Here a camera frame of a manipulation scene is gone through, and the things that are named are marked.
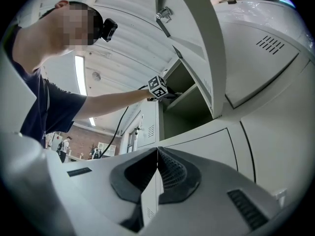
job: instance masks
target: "ceiling light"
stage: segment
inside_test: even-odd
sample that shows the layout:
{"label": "ceiling light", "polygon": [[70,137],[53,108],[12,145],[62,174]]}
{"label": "ceiling light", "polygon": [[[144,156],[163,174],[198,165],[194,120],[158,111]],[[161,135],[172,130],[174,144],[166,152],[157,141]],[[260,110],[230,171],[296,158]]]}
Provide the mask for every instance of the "ceiling light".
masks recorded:
{"label": "ceiling light", "polygon": [[[77,82],[80,90],[80,94],[87,96],[87,90],[85,87],[85,78],[84,78],[84,58],[82,56],[75,56],[75,72],[77,75]],[[92,126],[95,127],[95,122],[93,118],[89,118]]]}

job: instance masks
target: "open cabinet door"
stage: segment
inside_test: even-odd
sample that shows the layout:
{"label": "open cabinet door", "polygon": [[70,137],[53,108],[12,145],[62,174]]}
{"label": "open cabinet door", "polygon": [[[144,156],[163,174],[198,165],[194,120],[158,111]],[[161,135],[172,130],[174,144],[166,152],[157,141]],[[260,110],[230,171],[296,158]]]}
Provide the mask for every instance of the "open cabinet door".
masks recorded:
{"label": "open cabinet door", "polygon": [[[157,23],[198,85],[213,118],[219,117],[225,95],[226,61],[222,31],[210,0],[153,2],[156,12],[162,14],[156,16]],[[166,7],[171,12],[168,16]]]}

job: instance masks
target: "ceiling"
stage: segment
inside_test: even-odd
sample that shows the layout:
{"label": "ceiling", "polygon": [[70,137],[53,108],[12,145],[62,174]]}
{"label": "ceiling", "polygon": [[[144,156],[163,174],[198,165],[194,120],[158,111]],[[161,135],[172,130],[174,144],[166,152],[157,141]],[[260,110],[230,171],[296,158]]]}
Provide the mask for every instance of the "ceiling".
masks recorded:
{"label": "ceiling", "polygon": [[[30,0],[17,15],[19,25],[29,26],[60,0]],[[87,93],[97,96],[136,90],[159,74],[176,55],[172,45],[155,22],[152,0],[76,0],[85,2],[102,15],[118,24],[112,40],[99,39],[89,46],[85,56]],[[79,93],[76,82],[74,55],[48,60],[42,66],[42,75],[64,90]],[[93,72],[100,81],[95,81]],[[124,130],[139,104],[129,108],[120,126]],[[124,110],[94,118],[96,128],[113,133]],[[88,120],[81,125],[90,126]]]}

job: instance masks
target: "wire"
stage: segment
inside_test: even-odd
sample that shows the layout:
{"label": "wire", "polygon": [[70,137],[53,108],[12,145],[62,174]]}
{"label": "wire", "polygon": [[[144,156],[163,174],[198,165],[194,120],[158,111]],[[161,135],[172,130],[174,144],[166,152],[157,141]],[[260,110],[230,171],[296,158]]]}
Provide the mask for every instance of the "wire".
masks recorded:
{"label": "wire", "polygon": [[[141,89],[143,89],[143,88],[145,88],[145,87],[147,87],[147,86],[148,86],[148,85],[144,85],[144,86],[142,86],[141,88],[139,88],[138,90],[141,90]],[[109,143],[109,145],[107,146],[107,148],[102,152],[102,154],[100,155],[99,158],[102,158],[102,156],[104,155],[104,153],[107,152],[108,148],[112,145],[112,143],[113,143],[113,141],[114,141],[114,139],[115,139],[115,137],[116,137],[116,134],[117,134],[117,132],[118,132],[119,125],[120,125],[120,123],[122,122],[122,119],[123,119],[125,113],[127,112],[128,108],[129,108],[129,106],[126,108],[126,110],[124,111],[122,117],[120,118],[112,140],[110,141],[110,143]]]}

